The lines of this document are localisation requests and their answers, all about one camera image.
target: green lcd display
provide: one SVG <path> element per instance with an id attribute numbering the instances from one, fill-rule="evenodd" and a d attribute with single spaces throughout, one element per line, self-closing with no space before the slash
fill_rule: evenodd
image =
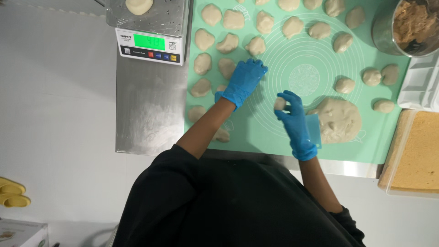
<path id="1" fill-rule="evenodd" d="M 154 50 L 165 50 L 165 39 L 134 34 L 134 44 L 138 47 L 145 47 Z"/>

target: person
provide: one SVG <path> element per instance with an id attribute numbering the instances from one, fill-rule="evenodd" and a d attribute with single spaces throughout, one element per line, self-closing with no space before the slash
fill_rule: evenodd
<path id="1" fill-rule="evenodd" d="M 320 168 L 294 93 L 278 94 L 290 102 L 290 113 L 275 114 L 291 139 L 303 185 L 286 168 L 202 157 L 267 71 L 260 60 L 238 63 L 212 108 L 135 181 L 113 246 L 364 246 L 364 234 Z"/>

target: dough portion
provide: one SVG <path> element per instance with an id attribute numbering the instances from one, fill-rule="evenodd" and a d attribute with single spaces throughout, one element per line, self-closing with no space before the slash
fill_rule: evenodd
<path id="1" fill-rule="evenodd" d="M 334 42 L 334 51 L 336 53 L 345 52 L 354 42 L 354 37 L 348 33 L 341 34 Z"/>
<path id="2" fill-rule="evenodd" d="M 277 4 L 281 9 L 291 12 L 299 7 L 300 0 L 279 0 Z"/>
<path id="3" fill-rule="evenodd" d="M 221 19 L 223 18 L 223 14 L 217 6 L 213 4 L 208 4 L 201 11 L 201 18 L 203 18 L 203 21 L 206 22 L 208 25 L 215 26 L 218 22 L 221 21 Z"/>
<path id="4" fill-rule="evenodd" d="M 195 123 L 197 122 L 204 114 L 206 114 L 206 108 L 203 106 L 194 106 L 187 112 L 187 117 L 189 121 Z"/>
<path id="5" fill-rule="evenodd" d="M 341 94 L 349 94 L 355 88 L 355 81 L 349 78 L 341 78 L 335 84 L 335 90 Z"/>
<path id="6" fill-rule="evenodd" d="M 223 19 L 224 28 L 237 30 L 243 29 L 244 25 L 244 15 L 240 11 L 226 10 Z"/>
<path id="7" fill-rule="evenodd" d="M 307 115 L 318 114 L 323 144 L 353 140 L 361 130 L 361 115 L 354 104 L 346 100 L 325 98 Z"/>
<path id="8" fill-rule="evenodd" d="M 289 18 L 282 27 L 282 32 L 287 39 L 291 39 L 294 35 L 299 34 L 303 29 L 303 21 L 298 17 Z"/>
<path id="9" fill-rule="evenodd" d="M 195 85 L 191 88 L 191 95 L 195 98 L 206 96 L 212 87 L 210 81 L 206 78 L 201 78 Z"/>
<path id="10" fill-rule="evenodd" d="M 323 0 L 303 0 L 303 5 L 309 10 L 315 10 L 322 5 Z"/>
<path id="11" fill-rule="evenodd" d="M 374 104 L 374 111 L 381 113 L 391 113 L 395 108 L 395 103 L 391 100 L 383 99 Z"/>
<path id="12" fill-rule="evenodd" d="M 324 22 L 317 22 L 309 28 L 308 34 L 317 40 L 328 38 L 331 35 L 331 26 Z"/>
<path id="13" fill-rule="evenodd" d="M 264 5 L 266 3 L 270 2 L 270 0 L 256 0 L 256 5 Z"/>
<path id="14" fill-rule="evenodd" d="M 212 138 L 212 142 L 214 141 L 220 141 L 220 142 L 230 142 L 230 134 L 225 129 L 219 128 L 215 135 Z"/>
<path id="15" fill-rule="evenodd" d="M 261 34 L 269 34 L 271 33 L 271 29 L 274 25 L 274 17 L 265 13 L 264 11 L 261 11 L 258 13 L 258 16 L 256 17 L 256 29 Z"/>
<path id="16" fill-rule="evenodd" d="M 265 52 L 265 41 L 260 37 L 254 37 L 250 43 L 245 46 L 245 49 L 250 52 L 250 54 L 255 57 Z"/>
<path id="17" fill-rule="evenodd" d="M 325 3 L 325 10 L 331 17 L 339 16 L 346 10 L 345 0 L 328 0 Z"/>
<path id="18" fill-rule="evenodd" d="M 195 32 L 195 44 L 201 51 L 207 51 L 215 43 L 215 37 L 201 28 Z"/>
<path id="19" fill-rule="evenodd" d="M 274 102 L 274 110 L 275 111 L 283 111 L 287 106 L 287 101 L 282 97 L 277 97 Z"/>
<path id="20" fill-rule="evenodd" d="M 366 20 L 366 13 L 364 12 L 364 8 L 362 6 L 355 6 L 351 11 L 346 15 L 346 25 L 350 29 L 354 29 L 359 27 Z"/>
<path id="21" fill-rule="evenodd" d="M 381 73 L 377 69 L 368 69 L 363 74 L 363 82 L 367 86 L 375 87 L 381 82 Z"/>
<path id="22" fill-rule="evenodd" d="M 216 92 L 224 92 L 227 88 L 227 85 L 224 84 L 220 84 L 217 88 L 216 88 Z"/>
<path id="23" fill-rule="evenodd" d="M 194 71 L 198 75 L 205 75 L 209 70 L 212 69 L 212 58 L 207 53 L 201 53 L 194 60 Z"/>
<path id="24" fill-rule="evenodd" d="M 232 78 L 233 72 L 236 69 L 235 62 L 230 58 L 222 58 L 218 61 L 218 68 L 226 80 Z"/>
<path id="25" fill-rule="evenodd" d="M 387 65 L 382 71 L 381 76 L 384 77 L 383 83 L 386 86 L 392 86 L 398 81 L 399 67 L 396 64 Z"/>
<path id="26" fill-rule="evenodd" d="M 233 35 L 228 33 L 226 38 L 216 45 L 216 49 L 219 50 L 222 54 L 229 54 L 232 51 L 236 50 L 239 44 L 238 35 Z"/>
<path id="27" fill-rule="evenodd" d="M 145 14 L 154 3 L 153 0 L 126 0 L 125 5 L 128 10 L 135 15 Z"/>

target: black sleeve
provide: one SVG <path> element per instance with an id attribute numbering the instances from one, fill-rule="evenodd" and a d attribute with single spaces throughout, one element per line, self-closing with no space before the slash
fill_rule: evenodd
<path id="1" fill-rule="evenodd" d="M 135 181 L 115 237 L 115 247 L 168 246 L 187 204 L 196 196 L 198 160 L 174 145 Z"/>
<path id="2" fill-rule="evenodd" d="M 343 212 L 338 213 L 338 214 L 334 214 L 334 213 L 329 213 L 332 215 L 332 217 L 334 217 L 334 219 L 336 221 L 338 221 L 338 223 L 340 223 L 343 228 L 349 232 L 349 234 L 361 245 L 364 246 L 363 244 L 363 239 L 364 239 L 364 233 L 362 231 L 360 231 L 357 227 L 356 227 L 356 222 L 352 219 L 350 213 L 349 213 L 349 209 L 343 207 Z"/>

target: black shirt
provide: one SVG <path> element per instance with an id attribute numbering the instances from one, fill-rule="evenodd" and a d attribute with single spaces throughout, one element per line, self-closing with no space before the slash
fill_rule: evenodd
<path id="1" fill-rule="evenodd" d="M 113 246 L 364 246 L 343 209 L 325 211 L 287 169 L 174 145 L 134 183 Z"/>

